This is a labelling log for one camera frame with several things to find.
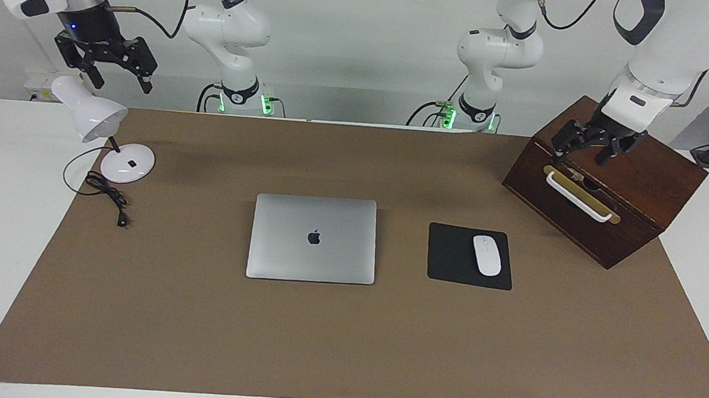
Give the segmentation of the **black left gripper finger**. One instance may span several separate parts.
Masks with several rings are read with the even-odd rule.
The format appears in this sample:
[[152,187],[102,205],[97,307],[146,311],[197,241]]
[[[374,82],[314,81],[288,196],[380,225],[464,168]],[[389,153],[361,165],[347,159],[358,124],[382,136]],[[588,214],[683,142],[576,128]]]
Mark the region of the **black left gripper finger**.
[[551,139],[554,159],[562,161],[572,152],[590,147],[599,138],[599,129],[569,120]]
[[609,161],[610,158],[614,158],[618,155],[625,154],[627,152],[632,152],[636,146],[636,137],[629,135],[624,138],[617,138],[615,136],[610,136],[607,144],[604,148],[595,156],[595,162],[598,166],[603,166]]

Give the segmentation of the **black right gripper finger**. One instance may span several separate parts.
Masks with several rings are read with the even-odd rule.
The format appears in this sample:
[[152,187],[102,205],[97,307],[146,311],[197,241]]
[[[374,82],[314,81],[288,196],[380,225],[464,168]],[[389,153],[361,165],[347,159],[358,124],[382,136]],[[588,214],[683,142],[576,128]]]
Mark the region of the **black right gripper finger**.
[[137,36],[128,40],[118,36],[113,44],[114,64],[133,74],[145,95],[151,93],[151,79],[158,63],[144,37]]
[[70,69],[78,69],[89,77],[94,89],[104,86],[104,79],[95,65],[92,54],[88,51],[80,54],[79,47],[69,34],[58,33],[55,38],[62,60]]

